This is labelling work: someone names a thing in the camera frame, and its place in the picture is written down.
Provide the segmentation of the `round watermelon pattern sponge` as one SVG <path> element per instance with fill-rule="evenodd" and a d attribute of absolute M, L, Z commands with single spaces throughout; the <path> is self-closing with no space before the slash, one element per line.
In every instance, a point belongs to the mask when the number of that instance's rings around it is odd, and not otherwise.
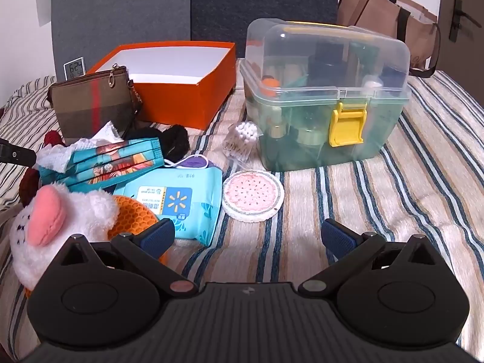
<path fill-rule="evenodd" d="M 229 217 L 244 223 L 271 219 L 285 198 L 282 183 L 266 171 L 240 171 L 223 183 L 222 207 Z"/>

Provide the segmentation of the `orange cardboard box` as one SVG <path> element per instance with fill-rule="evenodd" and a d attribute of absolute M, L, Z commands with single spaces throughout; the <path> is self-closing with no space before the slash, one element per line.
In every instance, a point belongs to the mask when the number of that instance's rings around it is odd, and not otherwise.
<path fill-rule="evenodd" d="M 122 44 L 89 73 L 124 66 L 143 106 L 141 121 L 208 128 L 236 84 L 235 44 L 162 41 Z"/>

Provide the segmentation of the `brown plaid zip pouch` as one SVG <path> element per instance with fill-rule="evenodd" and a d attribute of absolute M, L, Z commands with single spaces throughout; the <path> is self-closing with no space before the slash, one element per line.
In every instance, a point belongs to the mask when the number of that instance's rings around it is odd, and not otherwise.
<path fill-rule="evenodd" d="M 135 125 L 143 102 L 124 66 L 50 86 L 47 100 L 67 144 L 90 139 L 107 122 L 124 137 Z"/>

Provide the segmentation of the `dark red plush toy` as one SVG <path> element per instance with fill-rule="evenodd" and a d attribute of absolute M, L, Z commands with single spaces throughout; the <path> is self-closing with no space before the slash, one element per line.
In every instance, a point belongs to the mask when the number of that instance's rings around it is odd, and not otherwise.
<path fill-rule="evenodd" d="M 59 132 L 54 130 L 47 132 L 44 136 L 43 147 L 45 148 L 47 145 L 66 146 Z M 19 186 L 19 197 L 23 207 L 27 207 L 35 197 L 39 187 L 39 180 L 40 174 L 36 169 L 28 168 L 25 171 Z"/>

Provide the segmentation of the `blue wet wipes pack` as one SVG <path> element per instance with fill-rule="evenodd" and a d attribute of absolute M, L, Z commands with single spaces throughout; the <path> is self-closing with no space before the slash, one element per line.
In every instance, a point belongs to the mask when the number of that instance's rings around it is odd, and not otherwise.
<path fill-rule="evenodd" d="M 132 198 L 146 206 L 158 219 L 175 225 L 175 237 L 195 239 L 208 246 L 221 208 L 222 171 L 158 168 L 115 187 L 115 195 Z"/>

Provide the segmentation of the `white crumpled tissue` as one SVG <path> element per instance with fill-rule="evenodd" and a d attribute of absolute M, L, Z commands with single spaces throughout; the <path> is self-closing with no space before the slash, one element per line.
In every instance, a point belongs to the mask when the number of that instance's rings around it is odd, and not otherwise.
<path fill-rule="evenodd" d="M 118 134 L 115 126 L 111 121 L 101 128 L 91 139 L 82 138 L 66 147 L 48 144 L 36 154 L 36 163 L 34 168 L 40 171 L 42 168 L 48 171 L 64 173 L 67 170 L 74 151 L 97 148 L 107 144 L 121 142 L 121 136 Z"/>

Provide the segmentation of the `clear plastic storage box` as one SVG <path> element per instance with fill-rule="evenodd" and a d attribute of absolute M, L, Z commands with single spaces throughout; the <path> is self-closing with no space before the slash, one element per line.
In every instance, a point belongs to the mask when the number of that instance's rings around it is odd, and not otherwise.
<path fill-rule="evenodd" d="M 240 64 L 269 171 L 375 157 L 409 101 L 410 52 L 370 30 L 259 18 Z"/>

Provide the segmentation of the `orange silicone honeycomb mat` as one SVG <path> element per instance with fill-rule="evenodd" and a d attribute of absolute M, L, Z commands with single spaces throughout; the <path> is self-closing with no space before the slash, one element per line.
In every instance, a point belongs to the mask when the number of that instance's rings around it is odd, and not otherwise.
<path fill-rule="evenodd" d="M 145 205 L 135 199 L 121 195 L 114 195 L 113 198 L 119 207 L 119 214 L 114 226 L 107 232 L 107 238 L 112 240 L 120 233 L 141 234 L 154 224 L 159 222 L 157 216 Z M 147 239 L 142 238 L 142 249 L 154 257 L 159 254 L 158 260 L 166 265 L 168 255 L 166 251 L 174 242 L 174 226 L 170 220 L 165 220 L 154 234 Z"/>

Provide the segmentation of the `light grey headboard panel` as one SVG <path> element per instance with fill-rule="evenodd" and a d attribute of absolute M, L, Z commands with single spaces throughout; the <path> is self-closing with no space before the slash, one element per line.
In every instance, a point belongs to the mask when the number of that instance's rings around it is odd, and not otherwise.
<path fill-rule="evenodd" d="M 190 38 L 190 0 L 52 0 L 56 78 L 82 59 L 90 70 L 121 44 Z"/>

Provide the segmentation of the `teal cartoon tissue packs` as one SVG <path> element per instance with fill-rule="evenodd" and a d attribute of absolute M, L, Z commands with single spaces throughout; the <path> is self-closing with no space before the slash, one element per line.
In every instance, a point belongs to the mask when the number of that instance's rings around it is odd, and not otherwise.
<path fill-rule="evenodd" d="M 63 173 L 42 166 L 40 184 L 57 183 L 73 193 L 88 193 L 129 182 L 164 164 L 157 138 L 130 139 L 74 151 Z"/>

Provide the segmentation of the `white digital clock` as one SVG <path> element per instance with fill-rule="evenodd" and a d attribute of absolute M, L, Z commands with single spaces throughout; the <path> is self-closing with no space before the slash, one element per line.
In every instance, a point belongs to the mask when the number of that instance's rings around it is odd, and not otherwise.
<path fill-rule="evenodd" d="M 86 74 L 84 58 L 77 57 L 63 65 L 65 80 L 73 80 Z"/>

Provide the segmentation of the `brown paper shopping bag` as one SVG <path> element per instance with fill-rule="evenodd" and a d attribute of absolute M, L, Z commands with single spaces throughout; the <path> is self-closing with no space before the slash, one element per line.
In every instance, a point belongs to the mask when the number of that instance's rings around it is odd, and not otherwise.
<path fill-rule="evenodd" d="M 437 17 L 413 0 L 340 0 L 337 23 L 396 38 L 410 51 L 410 75 L 434 75 L 440 55 Z"/>

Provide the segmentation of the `black fuzzy scrunchie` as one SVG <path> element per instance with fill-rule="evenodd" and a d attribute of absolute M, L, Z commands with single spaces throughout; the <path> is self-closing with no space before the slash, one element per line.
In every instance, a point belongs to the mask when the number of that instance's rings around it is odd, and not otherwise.
<path fill-rule="evenodd" d="M 179 162 L 189 151 L 189 135 L 184 126 L 174 125 L 160 130 L 155 127 L 131 129 L 123 139 L 155 138 L 160 142 L 163 157 L 170 162 Z"/>

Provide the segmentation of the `white plush pig toy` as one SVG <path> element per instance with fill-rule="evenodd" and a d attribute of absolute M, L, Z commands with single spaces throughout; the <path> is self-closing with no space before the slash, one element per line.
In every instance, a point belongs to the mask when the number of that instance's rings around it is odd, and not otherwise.
<path fill-rule="evenodd" d="M 20 283 L 33 291 L 65 241 L 82 234 L 90 242 L 107 241 L 119 206 L 110 193 L 72 193 L 66 185 L 41 187 L 9 229 L 13 269 Z"/>

